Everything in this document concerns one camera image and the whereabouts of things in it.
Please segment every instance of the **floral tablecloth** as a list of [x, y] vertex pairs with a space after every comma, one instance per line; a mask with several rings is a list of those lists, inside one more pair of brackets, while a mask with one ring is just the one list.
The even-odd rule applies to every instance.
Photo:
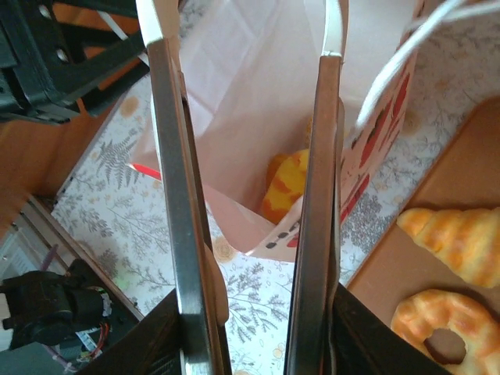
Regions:
[[[184, 36], [210, 0], [188, 2]], [[393, 149], [342, 227], [346, 284], [386, 231], [467, 113], [500, 93], [500, 18], [442, 28], [423, 47], [409, 111]], [[146, 314], [173, 288], [163, 190], [127, 166], [149, 110], [148, 77], [137, 83], [73, 171], [53, 216]], [[294, 265], [250, 258], [227, 245], [209, 216], [227, 283], [234, 373], [281, 374]]]

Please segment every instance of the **metal tongs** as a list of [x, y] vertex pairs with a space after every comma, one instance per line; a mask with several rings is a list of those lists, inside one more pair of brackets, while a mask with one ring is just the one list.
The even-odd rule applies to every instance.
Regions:
[[[336, 373], [330, 332], [334, 328], [332, 306], [340, 275], [339, 172], [344, 120], [338, 92], [348, 0], [326, 2], [291, 301], [287, 374]], [[150, 62], [153, 127], [184, 331], [183, 373], [230, 375], [226, 332], [220, 319], [224, 315], [220, 300], [227, 300], [227, 295], [214, 292], [217, 270], [207, 266], [213, 264], [213, 255], [180, 71], [177, 0], [137, 0], [137, 14]]]

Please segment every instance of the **paper bag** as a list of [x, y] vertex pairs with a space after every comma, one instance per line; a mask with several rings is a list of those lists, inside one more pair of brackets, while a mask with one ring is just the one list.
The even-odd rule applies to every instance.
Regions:
[[[349, 4], [340, 93], [346, 129], [342, 219], [398, 135], [415, 55], [363, 130], [354, 134], [352, 125], [374, 77], [407, 38], [405, 25], [423, 6], [415, 0]], [[269, 161], [303, 148], [324, 17], [323, 0], [215, 0], [180, 52], [207, 207], [229, 243], [249, 255], [295, 260], [302, 199], [277, 226], [259, 215], [259, 206]], [[159, 178], [151, 124], [130, 164]]]

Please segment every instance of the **cardboard tray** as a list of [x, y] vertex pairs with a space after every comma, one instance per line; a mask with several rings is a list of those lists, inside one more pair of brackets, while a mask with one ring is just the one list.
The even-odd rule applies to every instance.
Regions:
[[[500, 98], [493, 98], [476, 107], [405, 209], [498, 206]], [[499, 320], [500, 287], [467, 284], [427, 250], [415, 245], [395, 223], [348, 285], [348, 290], [388, 326], [401, 300], [428, 288], [469, 295]], [[465, 354], [463, 343], [447, 331], [436, 331], [427, 343], [441, 363], [460, 363]]]

